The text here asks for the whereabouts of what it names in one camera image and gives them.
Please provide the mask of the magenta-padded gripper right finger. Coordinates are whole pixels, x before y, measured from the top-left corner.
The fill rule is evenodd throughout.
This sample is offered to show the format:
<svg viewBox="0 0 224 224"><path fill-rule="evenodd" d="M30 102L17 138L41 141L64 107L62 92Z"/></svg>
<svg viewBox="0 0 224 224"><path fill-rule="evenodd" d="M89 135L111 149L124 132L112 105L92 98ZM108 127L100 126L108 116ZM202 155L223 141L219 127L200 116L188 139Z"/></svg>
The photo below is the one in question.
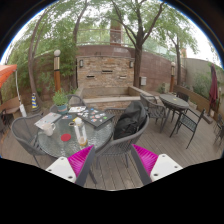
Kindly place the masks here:
<svg viewBox="0 0 224 224"><path fill-rule="evenodd" d="M147 185L182 169L167 154L157 155L135 144L132 145L131 154L143 185Z"/></svg>

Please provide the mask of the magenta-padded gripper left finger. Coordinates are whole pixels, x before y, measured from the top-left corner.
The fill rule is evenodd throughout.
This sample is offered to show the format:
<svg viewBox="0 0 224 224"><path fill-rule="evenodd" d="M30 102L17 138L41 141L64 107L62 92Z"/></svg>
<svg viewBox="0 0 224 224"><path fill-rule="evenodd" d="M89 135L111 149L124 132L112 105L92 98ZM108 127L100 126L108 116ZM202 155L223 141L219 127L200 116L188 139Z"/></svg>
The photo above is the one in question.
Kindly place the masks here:
<svg viewBox="0 0 224 224"><path fill-rule="evenodd" d="M65 180L84 186L95 156L95 147L88 146L72 156L59 157L47 171Z"/></svg>

